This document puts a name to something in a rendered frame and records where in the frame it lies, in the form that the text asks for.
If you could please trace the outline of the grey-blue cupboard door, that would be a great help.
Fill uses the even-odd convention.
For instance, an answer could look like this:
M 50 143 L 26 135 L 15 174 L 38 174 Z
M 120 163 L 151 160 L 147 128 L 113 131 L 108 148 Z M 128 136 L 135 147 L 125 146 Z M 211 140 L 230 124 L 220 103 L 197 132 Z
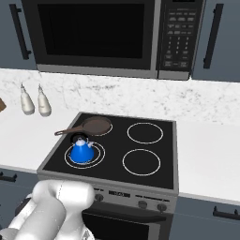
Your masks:
M 216 4 L 223 4 L 211 67 L 203 67 Z M 240 83 L 240 0 L 205 0 L 194 80 Z
M 15 4 L 22 10 L 19 18 L 25 44 L 32 52 L 28 60 L 23 59 L 9 4 Z M 0 0 L 0 68 L 37 69 L 21 0 Z

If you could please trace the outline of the grey-blue drawer front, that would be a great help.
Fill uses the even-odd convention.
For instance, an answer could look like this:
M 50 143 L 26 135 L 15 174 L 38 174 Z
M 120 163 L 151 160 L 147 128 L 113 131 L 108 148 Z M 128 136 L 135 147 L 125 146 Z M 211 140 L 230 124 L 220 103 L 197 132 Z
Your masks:
M 240 205 L 179 197 L 170 240 L 240 240 L 240 220 L 214 217 L 215 206 L 220 212 L 240 213 Z
M 13 176 L 17 174 L 16 182 L 6 182 L 0 180 L 0 230 L 6 228 L 15 217 L 15 209 L 22 200 L 32 192 L 33 187 L 38 182 L 35 173 L 19 172 L 0 168 L 4 175 Z

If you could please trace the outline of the black microwave door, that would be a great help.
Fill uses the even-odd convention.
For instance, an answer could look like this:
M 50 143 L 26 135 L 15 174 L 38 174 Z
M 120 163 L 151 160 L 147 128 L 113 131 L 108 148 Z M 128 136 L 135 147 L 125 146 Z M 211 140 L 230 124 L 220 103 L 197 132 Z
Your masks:
M 43 72 L 156 78 L 161 0 L 22 0 Z

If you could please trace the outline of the brown frying pan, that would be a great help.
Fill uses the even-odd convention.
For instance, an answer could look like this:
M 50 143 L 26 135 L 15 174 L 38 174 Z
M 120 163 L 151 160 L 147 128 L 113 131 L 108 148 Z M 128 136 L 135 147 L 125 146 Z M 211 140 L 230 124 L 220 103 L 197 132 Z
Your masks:
M 84 132 L 96 136 L 106 133 L 111 128 L 111 121 L 106 117 L 93 116 L 85 119 L 79 126 L 60 130 L 54 133 L 55 136 L 69 134 L 71 132 Z

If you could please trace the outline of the white bottle with grey cap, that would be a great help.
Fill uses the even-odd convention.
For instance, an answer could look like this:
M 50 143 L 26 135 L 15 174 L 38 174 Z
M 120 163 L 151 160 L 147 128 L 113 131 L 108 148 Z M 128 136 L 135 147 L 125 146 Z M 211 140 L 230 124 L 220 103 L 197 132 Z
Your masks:
M 30 98 L 29 94 L 26 92 L 25 87 L 21 84 L 21 104 L 22 111 L 26 115 L 31 115 L 35 112 L 35 105 Z
M 52 113 L 52 107 L 46 95 L 44 94 L 41 86 L 38 87 L 37 102 L 38 102 L 38 112 L 40 113 L 41 116 L 47 117 Z

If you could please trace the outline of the black oven door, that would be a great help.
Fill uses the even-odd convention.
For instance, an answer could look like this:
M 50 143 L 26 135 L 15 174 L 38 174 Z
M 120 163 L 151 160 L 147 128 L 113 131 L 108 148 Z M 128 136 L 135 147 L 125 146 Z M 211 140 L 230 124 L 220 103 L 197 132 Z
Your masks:
M 173 217 L 156 223 L 140 223 L 83 213 L 85 226 L 96 240 L 169 240 Z

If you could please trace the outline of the black and silver microwave oven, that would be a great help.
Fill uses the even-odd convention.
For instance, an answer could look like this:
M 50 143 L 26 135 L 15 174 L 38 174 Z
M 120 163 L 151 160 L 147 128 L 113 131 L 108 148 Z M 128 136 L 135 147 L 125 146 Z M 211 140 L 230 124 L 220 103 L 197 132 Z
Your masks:
M 204 0 L 161 0 L 154 79 L 189 78 L 203 3 Z

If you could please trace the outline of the black stove with oven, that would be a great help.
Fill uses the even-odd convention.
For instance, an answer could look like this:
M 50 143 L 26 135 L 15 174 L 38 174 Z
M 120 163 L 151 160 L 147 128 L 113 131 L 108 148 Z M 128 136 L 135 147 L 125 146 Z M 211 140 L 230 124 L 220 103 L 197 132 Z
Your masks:
M 88 209 L 146 212 L 172 216 L 179 194 L 176 123 L 167 120 L 108 117 L 112 128 L 91 136 L 95 155 L 85 164 L 71 160 L 72 134 L 59 139 L 37 169 L 40 180 L 64 179 L 92 185 L 103 201 L 94 200 Z M 141 209 L 138 201 L 146 201 Z M 160 213 L 159 203 L 167 205 Z

